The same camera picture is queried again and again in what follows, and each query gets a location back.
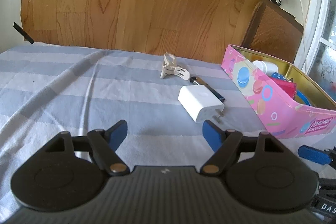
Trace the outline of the white cap vitamin bottle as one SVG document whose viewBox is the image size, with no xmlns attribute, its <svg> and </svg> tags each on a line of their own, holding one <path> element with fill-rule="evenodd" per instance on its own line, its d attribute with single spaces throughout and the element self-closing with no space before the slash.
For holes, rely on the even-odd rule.
<svg viewBox="0 0 336 224">
<path fill-rule="evenodd" d="M 278 66 L 272 62 L 255 60 L 252 64 L 268 76 L 278 73 Z"/>
</svg>

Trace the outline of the pink macaron biscuit tin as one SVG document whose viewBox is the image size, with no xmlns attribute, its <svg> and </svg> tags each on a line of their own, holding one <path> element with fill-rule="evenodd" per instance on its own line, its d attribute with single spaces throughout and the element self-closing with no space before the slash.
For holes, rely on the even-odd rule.
<svg viewBox="0 0 336 224">
<path fill-rule="evenodd" d="M 305 105 L 286 94 L 271 78 L 252 64 L 268 61 L 278 73 L 297 84 L 309 100 Z M 335 101 L 293 64 L 243 47 L 229 45 L 222 69 L 241 91 L 265 128 L 279 139 L 329 134 L 335 129 Z"/>
</svg>

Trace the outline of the magenta red gift box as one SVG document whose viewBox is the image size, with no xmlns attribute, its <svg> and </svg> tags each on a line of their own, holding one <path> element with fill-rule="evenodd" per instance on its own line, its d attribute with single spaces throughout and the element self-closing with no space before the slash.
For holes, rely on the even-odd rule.
<svg viewBox="0 0 336 224">
<path fill-rule="evenodd" d="M 290 96 L 291 99 L 295 99 L 296 93 L 297 93 L 297 86 L 295 83 L 286 81 L 286 80 L 281 80 L 281 79 L 276 79 L 272 78 L 272 80 L 280 87 L 288 96 Z"/>
</svg>

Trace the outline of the blue polka dot bow headband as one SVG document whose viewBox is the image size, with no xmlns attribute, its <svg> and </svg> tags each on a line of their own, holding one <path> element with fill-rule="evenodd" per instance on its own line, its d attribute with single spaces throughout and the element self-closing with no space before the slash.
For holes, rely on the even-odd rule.
<svg viewBox="0 0 336 224">
<path fill-rule="evenodd" d="M 297 88 L 297 84 L 294 83 L 293 81 L 288 80 L 287 78 L 285 78 L 283 75 L 281 75 L 280 73 L 272 73 L 271 77 L 270 77 L 280 88 L 282 88 L 282 90 L 284 92 L 286 92 L 286 94 L 288 94 L 288 96 L 290 96 L 290 98 L 292 98 L 293 100 L 298 97 L 302 100 L 302 102 L 305 105 L 310 106 L 310 102 L 308 100 L 308 98 L 301 92 L 298 90 Z"/>
</svg>

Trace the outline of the blue cigarette lighter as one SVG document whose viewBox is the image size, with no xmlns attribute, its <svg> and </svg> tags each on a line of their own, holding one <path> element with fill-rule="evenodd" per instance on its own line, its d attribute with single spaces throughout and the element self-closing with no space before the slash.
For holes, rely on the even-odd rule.
<svg viewBox="0 0 336 224">
<path fill-rule="evenodd" d="M 220 100 L 220 102 L 225 101 L 225 98 L 219 92 L 217 92 L 215 89 L 213 89 L 208 83 L 206 83 L 200 77 L 192 76 L 192 77 L 190 77 L 189 81 L 191 83 L 193 83 L 194 85 L 204 85 L 217 99 Z"/>
</svg>

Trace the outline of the frosted glass window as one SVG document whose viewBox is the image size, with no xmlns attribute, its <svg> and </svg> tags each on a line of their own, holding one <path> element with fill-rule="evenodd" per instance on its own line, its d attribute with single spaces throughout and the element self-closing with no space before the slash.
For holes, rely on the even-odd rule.
<svg viewBox="0 0 336 224">
<path fill-rule="evenodd" d="M 294 65 L 335 99 L 335 0 L 309 0 L 303 11 L 304 32 Z"/>
</svg>

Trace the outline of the black tape strip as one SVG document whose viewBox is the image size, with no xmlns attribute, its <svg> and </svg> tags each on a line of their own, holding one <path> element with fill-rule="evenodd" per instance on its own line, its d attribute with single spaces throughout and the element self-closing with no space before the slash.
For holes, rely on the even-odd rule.
<svg viewBox="0 0 336 224">
<path fill-rule="evenodd" d="M 24 40 L 29 42 L 31 45 L 35 42 L 31 36 L 27 32 L 25 32 L 21 26 L 19 26 L 16 22 L 13 23 L 13 28 L 23 36 Z"/>
</svg>

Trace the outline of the white usb wall charger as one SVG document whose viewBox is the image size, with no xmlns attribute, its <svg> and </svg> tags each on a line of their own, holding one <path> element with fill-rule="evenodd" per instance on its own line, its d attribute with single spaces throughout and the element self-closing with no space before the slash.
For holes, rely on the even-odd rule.
<svg viewBox="0 0 336 224">
<path fill-rule="evenodd" d="M 201 123 L 213 116 L 221 116 L 224 103 L 204 85 L 181 87 L 178 101 L 195 123 Z"/>
</svg>

